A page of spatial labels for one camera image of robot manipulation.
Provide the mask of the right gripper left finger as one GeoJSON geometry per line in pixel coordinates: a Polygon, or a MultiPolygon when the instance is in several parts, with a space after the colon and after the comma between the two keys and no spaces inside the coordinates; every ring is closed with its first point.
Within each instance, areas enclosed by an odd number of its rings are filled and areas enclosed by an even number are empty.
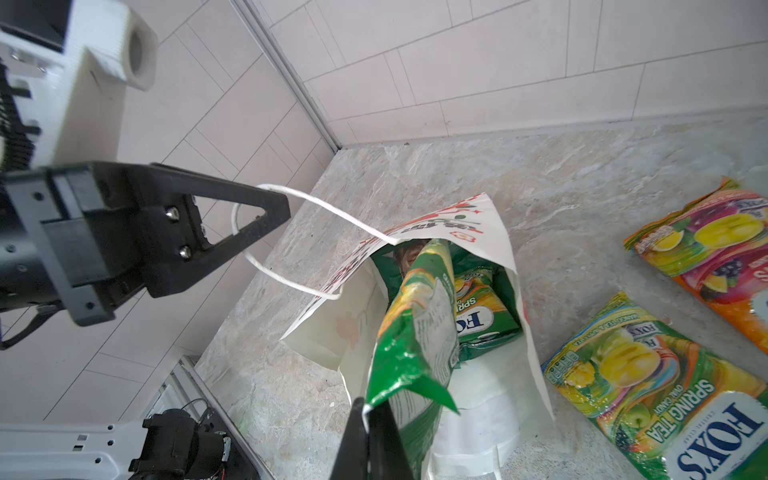
{"type": "Polygon", "coordinates": [[[368,478],[368,432],[363,421],[365,400],[352,402],[345,430],[330,474],[330,480],[366,480],[368,478]]]}

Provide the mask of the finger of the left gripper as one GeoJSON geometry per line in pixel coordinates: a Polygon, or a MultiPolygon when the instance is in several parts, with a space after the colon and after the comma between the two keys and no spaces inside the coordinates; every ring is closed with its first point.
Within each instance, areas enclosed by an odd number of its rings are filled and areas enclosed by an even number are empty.
{"type": "Polygon", "coordinates": [[[127,168],[142,280],[184,292],[291,219],[286,195],[161,164],[127,168]]]}

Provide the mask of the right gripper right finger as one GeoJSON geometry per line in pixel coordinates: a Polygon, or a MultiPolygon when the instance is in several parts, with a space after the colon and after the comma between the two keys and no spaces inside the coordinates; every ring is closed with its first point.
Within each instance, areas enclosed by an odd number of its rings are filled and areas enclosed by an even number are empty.
{"type": "Polygon", "coordinates": [[[369,414],[369,478],[372,480],[413,480],[414,475],[403,447],[389,403],[369,414]]]}

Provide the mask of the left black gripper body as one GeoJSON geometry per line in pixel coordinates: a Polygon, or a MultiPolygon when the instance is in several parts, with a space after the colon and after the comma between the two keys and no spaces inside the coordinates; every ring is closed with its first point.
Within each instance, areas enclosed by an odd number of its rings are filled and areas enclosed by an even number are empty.
{"type": "Polygon", "coordinates": [[[133,171],[88,162],[3,177],[2,306],[64,310],[86,327],[144,289],[133,171]]]}

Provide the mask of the white flowered paper bag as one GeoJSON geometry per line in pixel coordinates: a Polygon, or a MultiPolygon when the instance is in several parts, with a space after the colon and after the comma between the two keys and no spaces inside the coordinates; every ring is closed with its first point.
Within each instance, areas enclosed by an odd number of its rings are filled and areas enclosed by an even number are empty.
{"type": "Polygon", "coordinates": [[[495,205],[367,234],[282,336],[344,382],[332,477],[499,477],[553,410],[495,205]]]}

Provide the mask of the green Fox's spring tea bag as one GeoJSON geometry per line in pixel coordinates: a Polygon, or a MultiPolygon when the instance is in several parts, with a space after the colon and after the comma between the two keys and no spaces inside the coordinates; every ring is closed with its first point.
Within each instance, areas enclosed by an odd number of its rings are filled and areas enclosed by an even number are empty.
{"type": "Polygon", "coordinates": [[[647,479],[764,479],[767,383],[620,292],[543,375],[647,479]]]}

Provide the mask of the orange Fox's fruits candy bag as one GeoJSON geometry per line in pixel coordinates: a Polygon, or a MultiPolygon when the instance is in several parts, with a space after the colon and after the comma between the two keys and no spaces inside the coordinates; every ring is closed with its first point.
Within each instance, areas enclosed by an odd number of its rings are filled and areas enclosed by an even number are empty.
{"type": "Polygon", "coordinates": [[[624,240],[767,351],[767,199],[725,177],[719,188],[624,240]]]}

